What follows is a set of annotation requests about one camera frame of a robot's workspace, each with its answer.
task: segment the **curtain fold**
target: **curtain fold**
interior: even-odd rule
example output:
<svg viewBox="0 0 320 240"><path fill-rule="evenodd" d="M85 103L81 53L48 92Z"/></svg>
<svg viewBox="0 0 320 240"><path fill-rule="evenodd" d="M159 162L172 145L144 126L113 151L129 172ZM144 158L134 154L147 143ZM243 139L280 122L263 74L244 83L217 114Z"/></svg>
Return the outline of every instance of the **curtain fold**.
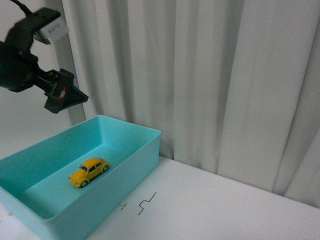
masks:
<svg viewBox="0 0 320 240"><path fill-rule="evenodd" d="M319 0L62 2L87 118L159 129L165 157L320 207Z"/></svg>

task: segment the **white table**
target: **white table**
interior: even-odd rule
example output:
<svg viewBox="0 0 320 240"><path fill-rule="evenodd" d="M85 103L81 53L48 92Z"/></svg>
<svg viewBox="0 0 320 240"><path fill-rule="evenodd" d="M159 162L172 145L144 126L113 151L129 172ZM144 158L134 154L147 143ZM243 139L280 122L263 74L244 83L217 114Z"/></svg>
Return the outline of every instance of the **white table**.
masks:
<svg viewBox="0 0 320 240"><path fill-rule="evenodd" d="M106 239L319 240L320 209L160 157L86 238ZM40 238L0 204L0 240Z"/></svg>

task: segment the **toy car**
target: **toy car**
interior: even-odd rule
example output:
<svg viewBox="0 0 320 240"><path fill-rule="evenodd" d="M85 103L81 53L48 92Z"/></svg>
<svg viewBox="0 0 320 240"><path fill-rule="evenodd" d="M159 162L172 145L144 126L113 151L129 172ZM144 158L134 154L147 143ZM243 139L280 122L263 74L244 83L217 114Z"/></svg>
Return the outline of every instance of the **toy car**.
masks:
<svg viewBox="0 0 320 240"><path fill-rule="evenodd" d="M90 183L90 180L99 174L106 172L108 168L109 163L106 160L100 157L89 158L69 176L69 182L77 188L83 188Z"/></svg>

